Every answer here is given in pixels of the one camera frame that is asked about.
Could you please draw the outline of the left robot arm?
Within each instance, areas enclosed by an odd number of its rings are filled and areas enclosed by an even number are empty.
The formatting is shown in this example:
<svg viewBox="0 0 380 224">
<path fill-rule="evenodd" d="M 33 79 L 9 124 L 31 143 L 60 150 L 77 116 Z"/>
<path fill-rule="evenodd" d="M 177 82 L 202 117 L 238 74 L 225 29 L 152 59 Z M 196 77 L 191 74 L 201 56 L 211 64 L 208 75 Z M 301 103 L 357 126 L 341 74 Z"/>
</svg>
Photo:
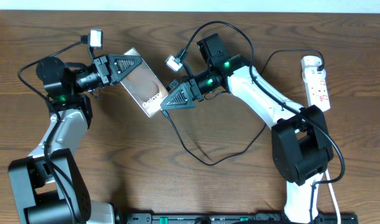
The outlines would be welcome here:
<svg viewBox="0 0 380 224">
<path fill-rule="evenodd" d="M 142 62 L 138 55 L 102 55 L 91 65 L 53 55 L 34 62 L 48 93 L 50 126 L 27 157 L 8 167 L 21 223 L 126 223 L 114 205 L 90 198 L 74 155 L 93 117 L 86 92 L 122 81 Z"/>
</svg>

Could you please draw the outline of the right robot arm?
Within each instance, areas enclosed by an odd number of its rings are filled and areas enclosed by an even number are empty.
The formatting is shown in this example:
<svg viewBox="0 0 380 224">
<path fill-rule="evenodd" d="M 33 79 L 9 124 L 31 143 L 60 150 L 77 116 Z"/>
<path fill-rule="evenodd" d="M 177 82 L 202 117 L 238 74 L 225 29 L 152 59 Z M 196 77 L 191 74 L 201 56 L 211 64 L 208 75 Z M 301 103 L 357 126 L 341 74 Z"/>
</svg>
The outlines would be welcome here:
<svg viewBox="0 0 380 224">
<path fill-rule="evenodd" d="M 301 59 L 308 107 L 292 101 L 262 77 L 242 55 L 231 55 L 219 34 L 197 42 L 206 70 L 189 73 L 162 101 L 161 111 L 187 109 L 222 87 L 246 103 L 271 130 L 272 158 L 287 182 L 284 214 L 290 222 L 314 223 L 316 191 L 333 158 L 333 142 L 324 112 L 330 108 L 325 86 L 325 61 L 318 52 Z"/>
</svg>

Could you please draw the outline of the white power strip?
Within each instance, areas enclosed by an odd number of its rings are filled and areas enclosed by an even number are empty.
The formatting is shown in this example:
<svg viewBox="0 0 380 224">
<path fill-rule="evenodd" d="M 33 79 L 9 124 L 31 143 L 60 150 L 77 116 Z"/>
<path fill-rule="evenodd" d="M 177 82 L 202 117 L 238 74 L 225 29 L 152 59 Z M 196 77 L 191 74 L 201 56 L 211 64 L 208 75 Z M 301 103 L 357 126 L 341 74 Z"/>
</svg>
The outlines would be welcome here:
<svg viewBox="0 0 380 224">
<path fill-rule="evenodd" d="M 302 78 L 305 83 L 308 106 L 316 105 L 322 112 L 328 111 L 330 106 L 326 85 L 326 70 L 318 71 L 322 60 L 319 57 L 307 55 L 301 59 Z"/>
</svg>

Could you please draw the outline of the black mounting rail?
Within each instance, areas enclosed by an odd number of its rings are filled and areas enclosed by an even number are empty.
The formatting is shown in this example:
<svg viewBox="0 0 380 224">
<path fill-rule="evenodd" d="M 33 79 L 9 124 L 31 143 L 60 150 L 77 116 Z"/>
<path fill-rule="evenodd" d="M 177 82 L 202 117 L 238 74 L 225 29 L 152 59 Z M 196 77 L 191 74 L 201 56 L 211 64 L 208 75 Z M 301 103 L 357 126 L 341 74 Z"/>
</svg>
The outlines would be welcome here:
<svg viewBox="0 0 380 224">
<path fill-rule="evenodd" d="M 257 213 L 154 213 L 113 207 L 115 221 L 127 224 L 225 224 L 225 223 L 344 223 L 358 224 L 352 214 L 320 213 L 308 205 L 286 205 L 282 211 L 262 210 Z"/>
</svg>

